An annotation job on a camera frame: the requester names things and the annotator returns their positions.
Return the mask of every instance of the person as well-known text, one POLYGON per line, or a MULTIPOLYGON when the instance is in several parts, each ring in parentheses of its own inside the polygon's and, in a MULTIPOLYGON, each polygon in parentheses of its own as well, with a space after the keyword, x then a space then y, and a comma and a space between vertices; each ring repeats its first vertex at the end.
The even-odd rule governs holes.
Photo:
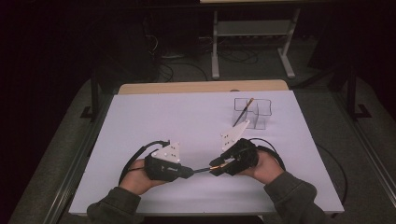
MULTIPOLYGON (((317 190, 313 185, 282 170, 267 152, 258 151, 258 155, 257 166, 239 175, 248 175, 265 185, 264 190, 284 223, 335 223, 314 203, 317 190)), ((131 168, 143 166, 144 160, 136 160, 131 168)), ((150 180, 143 170, 129 172, 104 199, 88 207, 88 218, 91 223, 133 223, 139 195, 165 183, 150 180)))

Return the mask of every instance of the white paper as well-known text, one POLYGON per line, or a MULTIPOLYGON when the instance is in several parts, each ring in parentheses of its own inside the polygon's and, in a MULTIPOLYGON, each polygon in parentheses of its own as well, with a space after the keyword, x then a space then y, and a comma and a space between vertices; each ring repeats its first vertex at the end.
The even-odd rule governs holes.
MULTIPOLYGON (((182 165, 207 167, 221 154, 220 134, 232 127, 233 99, 241 97, 272 101, 266 130, 245 130, 242 137, 269 141, 289 172, 318 189, 318 206, 327 212, 344 211, 293 92, 238 91, 116 95, 69 212, 84 215, 91 203, 118 185, 123 166, 136 151, 153 141, 180 142, 182 165)), ((154 149, 150 147, 141 158, 154 149)), ((246 176, 201 173, 150 189, 142 195, 137 213, 199 216, 275 212, 262 187, 246 176)))

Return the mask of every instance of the floor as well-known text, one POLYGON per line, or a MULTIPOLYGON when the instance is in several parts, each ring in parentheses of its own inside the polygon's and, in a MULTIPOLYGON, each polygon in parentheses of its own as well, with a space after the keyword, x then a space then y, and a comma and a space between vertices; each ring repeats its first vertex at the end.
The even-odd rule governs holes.
MULTIPOLYGON (((292 87, 319 72, 306 66, 315 48, 315 39, 291 42, 288 55, 295 79, 285 76, 276 53, 279 43, 281 39, 225 39, 220 46, 220 80, 284 79, 292 87)), ((157 81, 211 80, 210 39, 203 38, 201 46, 202 53, 193 57, 170 49, 166 51, 157 81)), ((396 203, 391 181, 396 179, 396 122, 376 100, 370 86, 360 79, 357 104, 365 105, 372 117, 351 120, 345 111, 346 90, 329 91, 327 84, 331 78, 332 75, 328 75, 294 92, 334 187, 344 202, 346 211, 335 220, 346 224, 393 223, 396 203)), ((105 113, 111 96, 101 94, 100 97, 105 113)), ((81 150, 89 152, 103 120, 103 115, 96 122, 80 117, 89 105, 91 86, 87 82, 70 105, 9 223, 77 222, 67 214, 67 205, 89 159, 88 154, 79 158, 77 155, 81 150)), ((263 219, 264 223, 280 223, 277 215, 263 219)))

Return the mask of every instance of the dark background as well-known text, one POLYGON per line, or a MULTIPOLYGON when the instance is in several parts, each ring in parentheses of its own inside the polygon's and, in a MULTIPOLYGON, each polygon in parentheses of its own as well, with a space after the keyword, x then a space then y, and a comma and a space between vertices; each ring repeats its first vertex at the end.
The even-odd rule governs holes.
MULTIPOLYGON (((102 74, 99 81, 108 92, 123 82, 149 82, 156 77, 141 26, 145 14, 104 15, 81 10, 102 7, 106 1, 97 2, 0 3, 2 223, 8 221, 67 108, 92 70, 102 74)), ((113 6, 133 4, 110 2, 113 6)), ((326 69, 340 60, 353 65, 396 118, 396 11, 390 2, 303 7, 295 37, 319 39, 310 66, 326 69)), ((210 32, 210 15, 207 11, 156 12, 157 23, 151 24, 152 30, 165 39, 175 32, 181 48, 193 51, 186 46, 193 46, 201 33, 210 32), (190 16, 181 21, 181 15, 190 16), (178 33, 186 23, 198 25, 199 30, 178 33)))

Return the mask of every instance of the sleeve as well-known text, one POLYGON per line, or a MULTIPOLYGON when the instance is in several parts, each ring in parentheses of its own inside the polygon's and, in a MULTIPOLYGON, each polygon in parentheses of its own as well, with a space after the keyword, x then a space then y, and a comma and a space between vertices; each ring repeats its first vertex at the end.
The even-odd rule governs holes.
POLYGON ((90 223, 128 223, 134 221, 140 197, 132 192, 116 187, 98 203, 91 204, 87 209, 90 223))
POLYGON ((284 172, 264 187, 285 223, 335 223, 315 203, 317 189, 284 172))

